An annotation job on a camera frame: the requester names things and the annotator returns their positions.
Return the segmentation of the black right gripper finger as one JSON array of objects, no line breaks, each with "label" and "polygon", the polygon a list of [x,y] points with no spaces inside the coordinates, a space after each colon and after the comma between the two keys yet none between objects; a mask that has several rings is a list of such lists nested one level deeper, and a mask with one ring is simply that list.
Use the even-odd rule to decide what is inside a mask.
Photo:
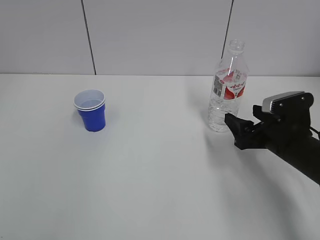
[{"label": "black right gripper finger", "polygon": [[226,113],[224,122],[234,137],[234,145],[240,150],[262,149],[263,145],[256,137],[256,125],[251,120],[238,118]]}]

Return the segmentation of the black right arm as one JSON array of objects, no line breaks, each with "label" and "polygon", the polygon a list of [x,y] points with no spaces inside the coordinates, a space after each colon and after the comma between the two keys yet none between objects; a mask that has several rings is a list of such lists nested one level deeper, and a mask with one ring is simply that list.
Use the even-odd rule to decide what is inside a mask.
[{"label": "black right arm", "polygon": [[227,113],[224,122],[240,150],[267,149],[316,183],[320,182],[320,141],[312,136],[310,111],[267,113],[254,105],[259,120],[245,120]]}]

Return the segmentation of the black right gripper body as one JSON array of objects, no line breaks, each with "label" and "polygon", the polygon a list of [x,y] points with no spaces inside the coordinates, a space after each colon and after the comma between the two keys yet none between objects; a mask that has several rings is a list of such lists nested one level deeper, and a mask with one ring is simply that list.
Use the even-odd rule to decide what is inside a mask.
[{"label": "black right gripper body", "polygon": [[308,107],[290,107],[287,112],[272,114],[254,105],[252,113],[262,122],[267,149],[283,160],[315,159],[315,138],[310,130]]}]

